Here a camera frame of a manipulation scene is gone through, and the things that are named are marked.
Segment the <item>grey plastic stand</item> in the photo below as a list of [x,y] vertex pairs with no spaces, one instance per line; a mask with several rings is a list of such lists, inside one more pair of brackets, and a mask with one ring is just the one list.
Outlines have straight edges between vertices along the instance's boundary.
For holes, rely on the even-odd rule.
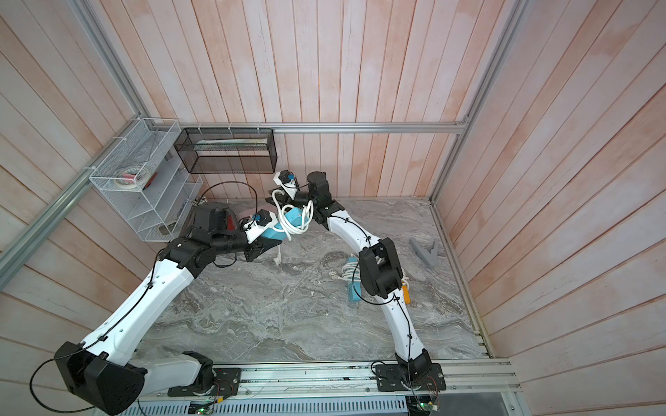
[[416,239],[409,239],[409,243],[416,253],[416,256],[425,263],[431,270],[434,270],[438,265],[438,250],[439,242],[434,240],[430,246],[424,246]]

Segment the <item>black mesh wall basket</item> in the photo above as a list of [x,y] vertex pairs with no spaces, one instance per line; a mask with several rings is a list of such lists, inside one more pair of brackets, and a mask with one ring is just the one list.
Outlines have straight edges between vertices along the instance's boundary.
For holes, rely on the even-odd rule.
[[272,174],[278,161],[268,128],[184,128],[174,148],[193,174]]

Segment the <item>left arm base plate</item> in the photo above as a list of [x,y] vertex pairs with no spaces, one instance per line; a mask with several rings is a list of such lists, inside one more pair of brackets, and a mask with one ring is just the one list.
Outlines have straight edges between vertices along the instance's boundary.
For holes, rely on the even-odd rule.
[[204,397],[215,396],[227,399],[238,393],[240,367],[220,367],[205,369],[199,372],[192,385],[170,388],[168,397]]

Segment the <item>orange power strip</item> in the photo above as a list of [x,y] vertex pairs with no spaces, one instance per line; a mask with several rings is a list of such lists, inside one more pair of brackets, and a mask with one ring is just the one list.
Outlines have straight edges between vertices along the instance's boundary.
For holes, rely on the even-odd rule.
[[402,294],[404,302],[406,304],[411,304],[411,297],[409,293],[409,280],[407,278],[402,279]]

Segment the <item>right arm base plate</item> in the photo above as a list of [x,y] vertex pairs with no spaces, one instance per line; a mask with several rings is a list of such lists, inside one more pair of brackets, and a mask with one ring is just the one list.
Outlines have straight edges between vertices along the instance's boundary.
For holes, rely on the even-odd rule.
[[377,389],[380,392],[407,392],[434,393],[447,389],[440,364],[432,363],[423,372],[408,375],[406,369],[399,364],[385,362],[372,362],[370,370],[376,377]]

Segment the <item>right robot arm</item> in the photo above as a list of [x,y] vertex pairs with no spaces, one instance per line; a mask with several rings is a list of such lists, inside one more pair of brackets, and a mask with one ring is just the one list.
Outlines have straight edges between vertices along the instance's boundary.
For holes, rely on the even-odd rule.
[[432,360],[407,310],[403,270],[394,242],[374,236],[352,219],[333,199],[326,173],[309,173],[307,183],[306,192],[297,192],[297,201],[311,202],[314,221],[357,252],[355,272],[360,275],[362,287],[373,298],[369,303],[382,308],[394,339],[395,357],[402,376],[419,379],[430,371]]

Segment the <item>tape roll on shelf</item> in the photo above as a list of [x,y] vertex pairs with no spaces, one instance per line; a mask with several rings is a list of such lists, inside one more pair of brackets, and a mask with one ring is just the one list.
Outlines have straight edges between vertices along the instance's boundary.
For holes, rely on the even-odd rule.
[[150,178],[150,173],[145,166],[128,166],[121,169],[114,178],[118,189],[143,189]]

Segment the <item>blue power strip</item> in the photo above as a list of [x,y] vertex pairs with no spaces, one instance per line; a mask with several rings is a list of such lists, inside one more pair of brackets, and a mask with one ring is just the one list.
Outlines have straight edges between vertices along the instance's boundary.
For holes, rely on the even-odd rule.
[[342,278],[347,282],[349,301],[351,303],[359,303],[361,301],[360,294],[362,289],[358,259],[349,257],[342,268],[342,273]]
[[274,213],[279,220],[279,224],[273,230],[265,231],[261,237],[291,241],[294,237],[304,234],[309,228],[310,218],[302,209],[287,206],[286,209],[281,208],[277,213],[275,211]]

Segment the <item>red metal pencil bucket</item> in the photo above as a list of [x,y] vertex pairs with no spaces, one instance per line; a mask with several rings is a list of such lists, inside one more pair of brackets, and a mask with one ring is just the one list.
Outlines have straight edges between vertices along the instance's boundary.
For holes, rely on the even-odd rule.
[[233,211],[227,210],[225,212],[225,230],[227,232],[235,232],[238,230],[238,220]]

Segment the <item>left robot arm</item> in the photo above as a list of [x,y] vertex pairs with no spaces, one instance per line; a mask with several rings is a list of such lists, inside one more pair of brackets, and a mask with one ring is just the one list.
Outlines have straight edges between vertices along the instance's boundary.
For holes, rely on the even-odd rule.
[[109,415],[163,390],[209,395],[216,375],[204,355],[189,351],[157,362],[130,361],[161,313],[217,256],[262,253],[267,242],[262,235],[277,222],[267,210],[239,222],[227,204],[195,206],[180,235],[158,253],[151,272],[128,299],[82,341],[57,350],[54,362],[67,390]]

